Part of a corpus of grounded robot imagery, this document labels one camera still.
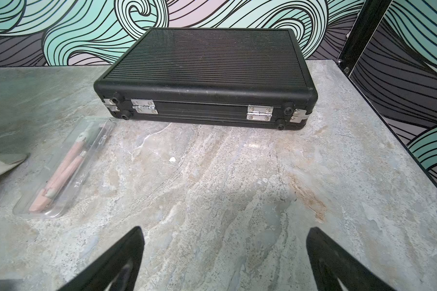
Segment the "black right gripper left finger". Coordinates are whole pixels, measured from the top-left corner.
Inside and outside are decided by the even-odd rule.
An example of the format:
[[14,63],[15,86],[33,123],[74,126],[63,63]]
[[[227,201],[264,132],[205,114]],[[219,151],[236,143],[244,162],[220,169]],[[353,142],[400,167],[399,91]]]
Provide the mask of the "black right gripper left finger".
[[143,232],[141,227],[136,226],[60,290],[132,291],[143,251]]

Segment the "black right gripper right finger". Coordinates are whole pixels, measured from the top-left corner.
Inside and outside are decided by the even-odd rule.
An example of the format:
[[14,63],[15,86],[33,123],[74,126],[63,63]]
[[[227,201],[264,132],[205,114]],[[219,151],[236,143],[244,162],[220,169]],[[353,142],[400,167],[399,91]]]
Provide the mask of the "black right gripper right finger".
[[393,290],[318,227],[310,228],[306,249],[319,291]]

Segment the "pink compass clear case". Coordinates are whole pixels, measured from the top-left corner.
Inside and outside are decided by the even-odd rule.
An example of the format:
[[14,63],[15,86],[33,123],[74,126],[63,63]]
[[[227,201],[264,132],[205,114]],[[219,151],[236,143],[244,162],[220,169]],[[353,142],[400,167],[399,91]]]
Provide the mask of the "pink compass clear case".
[[23,192],[12,213],[32,219],[62,216],[79,194],[116,125],[114,118],[82,118],[53,151],[49,161]]

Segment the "white canvas tote bag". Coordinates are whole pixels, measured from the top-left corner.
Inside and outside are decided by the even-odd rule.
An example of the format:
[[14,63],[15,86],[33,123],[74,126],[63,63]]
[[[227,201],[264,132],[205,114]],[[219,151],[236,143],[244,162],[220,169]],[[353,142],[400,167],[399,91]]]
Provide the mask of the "white canvas tote bag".
[[21,164],[27,157],[27,154],[0,154],[0,175]]

